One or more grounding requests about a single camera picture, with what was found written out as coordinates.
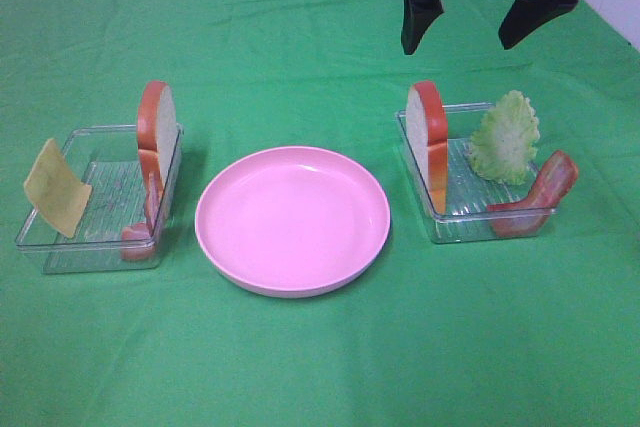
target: table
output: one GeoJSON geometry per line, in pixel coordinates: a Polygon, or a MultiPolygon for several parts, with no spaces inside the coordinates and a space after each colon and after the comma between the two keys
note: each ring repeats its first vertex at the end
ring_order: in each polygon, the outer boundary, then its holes
{"type": "Polygon", "coordinates": [[[0,424],[640,423],[640,54],[584,2],[509,51],[511,0],[442,0],[418,51],[402,0],[0,0],[0,424]],[[171,250],[154,270],[45,276],[13,245],[48,137],[134,123],[173,88],[184,125],[171,250]],[[394,113],[525,92],[540,158],[580,179],[536,238],[431,243],[394,113]],[[391,235],[355,282],[285,300],[238,288],[198,247],[207,183],[304,144],[364,165],[391,235]]]}

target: bread slice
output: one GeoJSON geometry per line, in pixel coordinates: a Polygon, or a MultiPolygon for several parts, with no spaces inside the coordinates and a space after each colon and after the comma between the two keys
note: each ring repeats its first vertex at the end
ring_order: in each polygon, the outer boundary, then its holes
{"type": "Polygon", "coordinates": [[[138,107],[137,129],[143,178],[147,182],[151,171],[159,174],[156,179],[160,180],[162,192],[178,138],[176,108],[171,87],[166,82],[152,80],[147,84],[138,107]]]}
{"type": "Polygon", "coordinates": [[[446,212],[449,127],[442,99],[433,82],[409,89],[406,108],[407,138],[420,174],[438,213],[446,212]]]}

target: clear plastic tray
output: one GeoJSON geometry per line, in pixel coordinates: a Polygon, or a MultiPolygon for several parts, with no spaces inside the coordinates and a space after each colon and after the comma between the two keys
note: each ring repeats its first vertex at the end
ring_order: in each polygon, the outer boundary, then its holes
{"type": "Polygon", "coordinates": [[[183,129],[178,127],[167,183],[148,238],[121,240],[122,229],[145,221],[146,191],[136,126],[110,125],[74,130],[61,149],[71,170],[93,187],[74,237],[59,234],[31,209],[16,237],[18,249],[36,259],[45,274],[156,267],[181,160],[183,129]],[[127,249],[151,247],[155,253],[147,259],[123,260],[127,249]]]}
{"type": "MultiPolygon", "coordinates": [[[[407,167],[414,181],[415,191],[424,209],[425,225],[434,243],[471,242],[514,237],[499,237],[491,228],[493,221],[505,218],[549,216],[554,208],[518,209],[487,212],[489,204],[515,202],[524,198],[538,173],[531,162],[523,185],[512,186],[478,177],[467,161],[469,136],[478,128],[490,103],[456,104],[445,106],[449,124],[447,205],[444,214],[436,212],[433,201],[420,174],[418,164],[409,145],[405,112],[396,114],[404,143],[407,167]]],[[[539,231],[519,237],[531,237],[539,231]]]]}

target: toy bacon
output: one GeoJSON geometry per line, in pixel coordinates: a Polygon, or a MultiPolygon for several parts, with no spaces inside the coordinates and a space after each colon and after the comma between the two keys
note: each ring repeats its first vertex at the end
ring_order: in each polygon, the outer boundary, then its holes
{"type": "MultiPolygon", "coordinates": [[[[556,150],[542,165],[527,196],[517,202],[492,204],[489,212],[516,209],[553,208],[571,190],[578,180],[578,166],[567,154],[556,150]]],[[[547,221],[549,214],[530,215],[491,220],[491,227],[498,237],[517,237],[533,234],[547,221]]]]}

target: cheese slice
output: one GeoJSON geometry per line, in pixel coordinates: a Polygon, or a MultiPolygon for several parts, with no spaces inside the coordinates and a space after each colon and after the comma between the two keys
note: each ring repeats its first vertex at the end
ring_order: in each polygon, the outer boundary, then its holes
{"type": "Polygon", "coordinates": [[[55,139],[45,142],[23,186],[29,202],[51,227],[67,238],[75,235],[91,186],[76,177],[55,139]]]}
{"type": "Polygon", "coordinates": [[[446,212],[449,127],[442,99],[433,82],[409,89],[406,108],[407,138],[420,174],[438,213],[446,212]]]}

